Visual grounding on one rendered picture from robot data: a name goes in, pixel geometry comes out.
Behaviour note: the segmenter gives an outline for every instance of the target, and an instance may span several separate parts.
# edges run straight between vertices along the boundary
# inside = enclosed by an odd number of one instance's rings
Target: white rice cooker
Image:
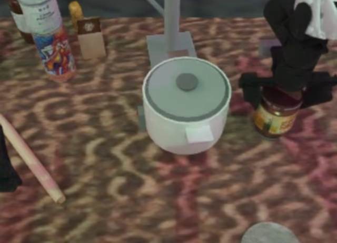
[[[174,154],[206,151],[223,132],[231,94],[227,76],[206,60],[163,61],[143,83],[147,132],[154,143]]]

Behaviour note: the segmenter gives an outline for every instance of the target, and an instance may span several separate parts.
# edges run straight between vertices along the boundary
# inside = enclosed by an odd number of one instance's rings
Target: tabletop
[[[159,18],[102,20],[108,55],[77,59],[68,83],[49,81],[34,46],[0,19],[0,111],[25,138],[67,196],[56,205],[8,145],[23,185],[0,194],[0,242],[239,243],[259,221],[274,221],[304,243],[337,238],[336,102],[302,110],[290,133],[264,140],[237,86],[242,72],[268,75],[262,18],[183,18],[198,57],[229,77],[233,95],[224,133],[209,151],[175,156],[138,127],[141,86],[150,69],[145,36]],[[317,68],[331,73],[337,47]]]

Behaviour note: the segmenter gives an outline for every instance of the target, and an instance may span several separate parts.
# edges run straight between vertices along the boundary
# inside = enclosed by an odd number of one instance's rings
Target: glass jar
[[[26,20],[24,18],[19,2],[17,0],[7,0],[7,2],[9,5],[9,9],[11,10],[15,25],[19,30],[22,38],[26,43],[34,44],[32,34],[27,27]]]
[[[279,88],[264,87],[262,101],[254,112],[256,130],[266,138],[275,139],[293,126],[303,102],[303,92],[285,92]]]

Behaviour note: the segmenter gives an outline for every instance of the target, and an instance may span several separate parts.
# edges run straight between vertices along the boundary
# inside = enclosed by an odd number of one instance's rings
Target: rice cooker lid
[[[201,121],[228,106],[231,95],[225,74],[208,61],[177,57],[155,66],[144,84],[146,99],[162,116],[183,122]]]

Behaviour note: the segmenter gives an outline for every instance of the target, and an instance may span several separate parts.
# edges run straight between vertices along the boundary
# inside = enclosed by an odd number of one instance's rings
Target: jar label
[[[49,75],[75,72],[75,59],[71,52],[64,26],[48,36],[33,35],[38,53]]]
[[[26,18],[29,30],[34,34],[50,34],[62,24],[60,9],[57,0],[50,0],[43,5],[25,6],[21,9]]]
[[[16,24],[16,27],[19,29],[19,31],[24,32],[24,33],[29,33],[29,28],[27,26],[25,17],[23,14],[15,14],[11,12],[13,20]]]
[[[276,116],[259,106],[254,113],[254,123],[262,131],[270,134],[284,134],[293,126],[297,113],[288,116]]]

